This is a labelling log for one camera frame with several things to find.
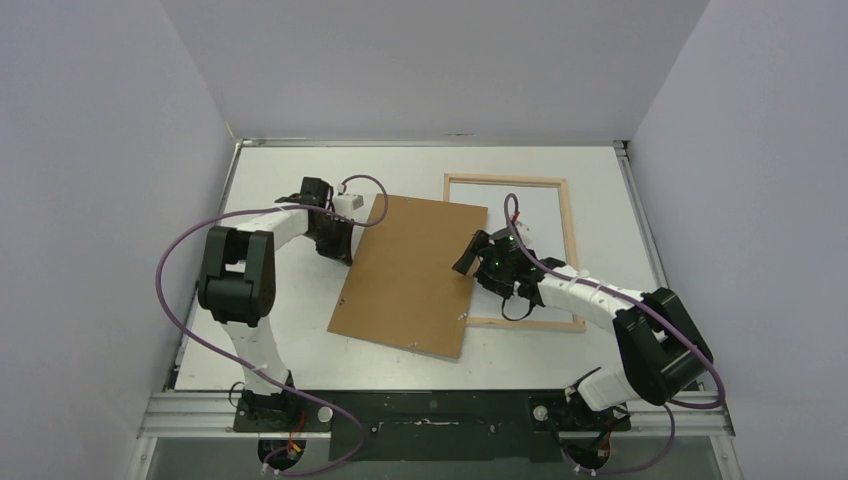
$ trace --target cardboard sheet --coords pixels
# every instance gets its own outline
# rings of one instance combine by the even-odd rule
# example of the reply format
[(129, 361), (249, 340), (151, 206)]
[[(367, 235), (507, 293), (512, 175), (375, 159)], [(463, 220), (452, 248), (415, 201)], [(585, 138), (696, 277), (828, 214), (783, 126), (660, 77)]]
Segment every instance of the cardboard sheet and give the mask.
[[(377, 195), (370, 219), (382, 213)], [(329, 332), (459, 358), (474, 278), (451, 270), (487, 209), (389, 195), (365, 229)]]

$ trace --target white board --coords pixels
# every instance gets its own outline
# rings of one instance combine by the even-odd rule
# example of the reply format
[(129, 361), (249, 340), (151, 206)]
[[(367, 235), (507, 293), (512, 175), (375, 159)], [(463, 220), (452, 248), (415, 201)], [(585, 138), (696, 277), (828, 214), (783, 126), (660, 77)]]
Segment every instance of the white board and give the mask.
[[(568, 262), (557, 188), (450, 183), (452, 203), (479, 205), (489, 209), (489, 215), (486, 218), (486, 231), (489, 233), (494, 233), (506, 226), (503, 203), (508, 193), (514, 193), (518, 197), (521, 212), (519, 221), (530, 228), (533, 238), (530, 248), (536, 251), (536, 256), (554, 257)], [(501, 297), (476, 284), (471, 294), (471, 308), (468, 316), (503, 318), (501, 317), (501, 301)], [(510, 318), (521, 318), (527, 313), (527, 307), (527, 300), (513, 297), (506, 302), (504, 312)], [(553, 308), (536, 308), (527, 320), (567, 323), (574, 321), (570, 313)]]

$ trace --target white wall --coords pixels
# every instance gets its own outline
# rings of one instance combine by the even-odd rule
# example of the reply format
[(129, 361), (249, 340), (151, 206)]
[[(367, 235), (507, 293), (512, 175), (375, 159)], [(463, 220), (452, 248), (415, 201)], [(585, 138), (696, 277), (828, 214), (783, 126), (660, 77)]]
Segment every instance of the white wall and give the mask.
[(848, 3), (712, 0), (631, 144), (747, 479), (848, 475)]
[(0, 3), (3, 478), (125, 475), (176, 346), (158, 255), (216, 209), (231, 152), (158, 2)]
[(236, 136), (632, 138), (707, 0), (163, 0)]

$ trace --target screw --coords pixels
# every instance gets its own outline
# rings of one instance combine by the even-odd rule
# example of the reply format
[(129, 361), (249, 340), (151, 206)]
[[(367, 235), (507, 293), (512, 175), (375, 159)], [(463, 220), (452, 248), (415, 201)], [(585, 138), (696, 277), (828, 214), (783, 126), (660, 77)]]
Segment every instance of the screw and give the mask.
[(321, 407), (318, 409), (318, 420), (321, 423), (327, 423), (333, 418), (333, 409), (330, 407)]
[(539, 405), (533, 409), (533, 418), (543, 422), (548, 418), (548, 409), (544, 405)]

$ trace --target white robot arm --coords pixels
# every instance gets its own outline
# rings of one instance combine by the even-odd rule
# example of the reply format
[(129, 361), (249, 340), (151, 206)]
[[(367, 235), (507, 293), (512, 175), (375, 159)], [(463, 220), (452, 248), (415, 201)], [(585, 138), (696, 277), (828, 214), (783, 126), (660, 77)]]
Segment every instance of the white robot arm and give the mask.
[[(305, 178), (298, 194), (277, 201), (328, 207), (352, 218), (362, 196), (341, 194), (320, 179)], [(253, 218), (234, 228), (213, 227), (207, 234), (198, 300), (212, 311), (230, 336), (236, 355), (272, 378), (289, 378), (280, 358), (268, 313), (274, 304), (274, 252), (293, 238), (306, 235), (322, 256), (350, 265), (353, 226), (320, 212), (280, 210)], [(281, 389), (244, 369), (244, 389), (269, 396)]]
[[(515, 225), (516, 233), (521, 232), (526, 242), (526, 227)], [(532, 250), (528, 253), (535, 258)], [(668, 332), (642, 310), (612, 293), (624, 294), (649, 305), (712, 361), (706, 343), (671, 290), (626, 290), (588, 277), (585, 272), (578, 272), (555, 258), (537, 261), (572, 280), (562, 280), (538, 268), (521, 251), (508, 229), (491, 235), (477, 231), (453, 269), (463, 275), (473, 275), (484, 288), (505, 300), (513, 295), (528, 299), (528, 314), (536, 306), (560, 308), (616, 337), (622, 364), (588, 372), (566, 389), (568, 402), (576, 409), (585, 406), (591, 412), (601, 412), (640, 398), (663, 405), (705, 372), (704, 364), (685, 345), (667, 335)]]

